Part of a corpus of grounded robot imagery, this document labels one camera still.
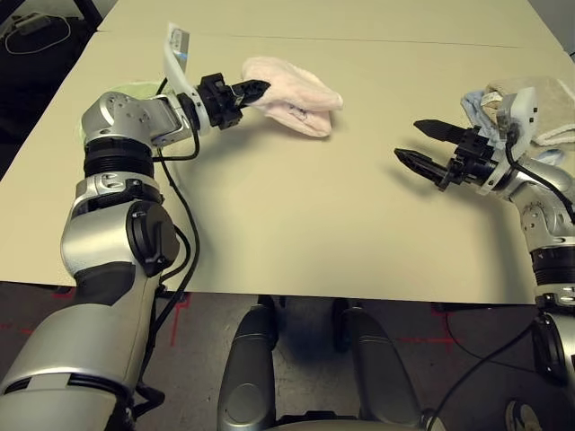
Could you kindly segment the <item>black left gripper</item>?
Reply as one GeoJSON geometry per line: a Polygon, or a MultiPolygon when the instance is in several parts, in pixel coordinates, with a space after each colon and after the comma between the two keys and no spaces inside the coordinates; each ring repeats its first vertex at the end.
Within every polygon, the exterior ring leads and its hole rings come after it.
{"type": "Polygon", "coordinates": [[[210,126],[220,130],[238,125],[241,109],[259,100],[269,88],[269,82],[257,79],[228,85],[220,73],[203,76],[197,86],[210,126]]]}

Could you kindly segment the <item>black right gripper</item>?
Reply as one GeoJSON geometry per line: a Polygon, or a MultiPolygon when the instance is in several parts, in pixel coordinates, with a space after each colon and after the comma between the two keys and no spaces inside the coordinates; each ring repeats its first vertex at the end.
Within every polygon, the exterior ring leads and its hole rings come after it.
{"type": "Polygon", "coordinates": [[[446,167],[417,151],[394,149],[395,156],[403,165],[427,180],[438,181],[441,190],[451,183],[467,182],[482,186],[497,167],[491,159],[494,147],[488,137],[480,134],[480,127],[460,128],[438,119],[416,120],[413,126],[430,138],[456,146],[446,167]]]}

